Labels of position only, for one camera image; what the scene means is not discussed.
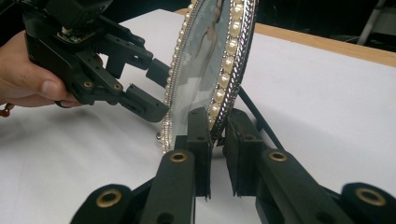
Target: human hand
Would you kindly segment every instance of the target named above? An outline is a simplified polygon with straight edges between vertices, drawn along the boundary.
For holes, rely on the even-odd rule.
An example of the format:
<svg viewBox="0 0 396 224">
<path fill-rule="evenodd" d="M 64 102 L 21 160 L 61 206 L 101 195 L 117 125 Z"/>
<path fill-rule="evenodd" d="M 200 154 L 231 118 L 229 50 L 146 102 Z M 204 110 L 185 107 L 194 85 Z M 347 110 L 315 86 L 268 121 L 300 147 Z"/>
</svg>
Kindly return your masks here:
<svg viewBox="0 0 396 224">
<path fill-rule="evenodd" d="M 54 101 L 64 107 L 80 105 L 58 77 L 29 61 L 24 31 L 14 35 L 0 48 L 0 105 L 36 107 Z"/>
</svg>

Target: mirror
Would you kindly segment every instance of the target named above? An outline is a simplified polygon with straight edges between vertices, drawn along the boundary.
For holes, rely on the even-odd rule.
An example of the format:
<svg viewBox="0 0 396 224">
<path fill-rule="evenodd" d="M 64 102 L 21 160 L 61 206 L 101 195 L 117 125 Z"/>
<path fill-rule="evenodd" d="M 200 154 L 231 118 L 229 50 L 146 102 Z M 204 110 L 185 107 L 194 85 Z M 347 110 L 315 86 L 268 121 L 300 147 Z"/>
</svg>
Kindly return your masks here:
<svg viewBox="0 0 396 224">
<path fill-rule="evenodd" d="M 165 88 L 163 152 L 187 134 L 191 110 L 207 110 L 213 142 L 233 108 L 253 37 L 256 0 L 192 0 L 179 33 Z"/>
</svg>

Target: white table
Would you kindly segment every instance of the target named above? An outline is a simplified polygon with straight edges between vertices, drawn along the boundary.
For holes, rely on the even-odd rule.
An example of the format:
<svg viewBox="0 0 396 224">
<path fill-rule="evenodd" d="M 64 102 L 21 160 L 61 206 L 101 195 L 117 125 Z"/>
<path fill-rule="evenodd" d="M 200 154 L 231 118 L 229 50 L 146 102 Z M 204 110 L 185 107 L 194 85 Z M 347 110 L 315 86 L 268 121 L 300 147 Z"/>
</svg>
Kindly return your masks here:
<svg viewBox="0 0 396 224">
<path fill-rule="evenodd" d="M 123 25 L 170 63 L 183 16 L 156 10 Z M 164 90 L 126 66 L 120 82 L 158 99 Z M 287 151 L 323 186 L 365 182 L 396 195 L 396 68 L 255 35 L 243 87 Z M 236 107 L 246 110 L 238 100 Z M 68 223 L 95 189 L 137 188 L 155 176 L 160 123 L 120 105 L 16 107 L 0 119 L 0 220 Z M 220 149 L 212 199 L 196 223 L 260 223 L 253 198 L 235 198 Z"/>
</svg>

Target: white surface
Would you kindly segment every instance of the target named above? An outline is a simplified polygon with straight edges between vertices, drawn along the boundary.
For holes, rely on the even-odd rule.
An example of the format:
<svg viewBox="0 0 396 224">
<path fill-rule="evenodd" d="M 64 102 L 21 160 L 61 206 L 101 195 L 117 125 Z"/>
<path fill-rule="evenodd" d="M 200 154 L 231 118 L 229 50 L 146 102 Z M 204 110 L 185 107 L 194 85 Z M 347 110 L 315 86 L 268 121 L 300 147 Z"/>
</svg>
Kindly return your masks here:
<svg viewBox="0 0 396 224">
<path fill-rule="evenodd" d="M 125 22 L 170 63 L 183 17 L 157 10 Z M 121 83 L 162 99 L 146 71 L 127 66 Z M 255 35 L 243 87 L 280 142 L 322 185 L 361 181 L 396 195 L 396 68 Z M 245 109 L 241 102 L 236 107 Z M 155 176 L 160 123 L 120 105 L 16 107 L 0 120 L 0 220 L 68 223 L 95 189 L 134 189 Z M 212 200 L 196 223 L 260 223 L 252 198 L 234 198 L 225 160 L 212 162 Z"/>
</svg>

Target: round mirror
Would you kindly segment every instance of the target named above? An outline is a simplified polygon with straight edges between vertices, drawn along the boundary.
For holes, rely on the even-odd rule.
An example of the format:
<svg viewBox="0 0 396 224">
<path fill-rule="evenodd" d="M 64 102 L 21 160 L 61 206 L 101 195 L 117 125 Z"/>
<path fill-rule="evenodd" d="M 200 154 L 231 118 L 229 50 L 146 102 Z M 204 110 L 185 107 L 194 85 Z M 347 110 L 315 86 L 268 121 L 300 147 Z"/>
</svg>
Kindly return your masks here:
<svg viewBox="0 0 396 224">
<path fill-rule="evenodd" d="M 233 108 L 248 59 L 255 0 L 192 0 L 179 33 L 164 103 L 163 152 L 187 134 L 189 112 L 204 107 L 215 142 Z"/>
</svg>

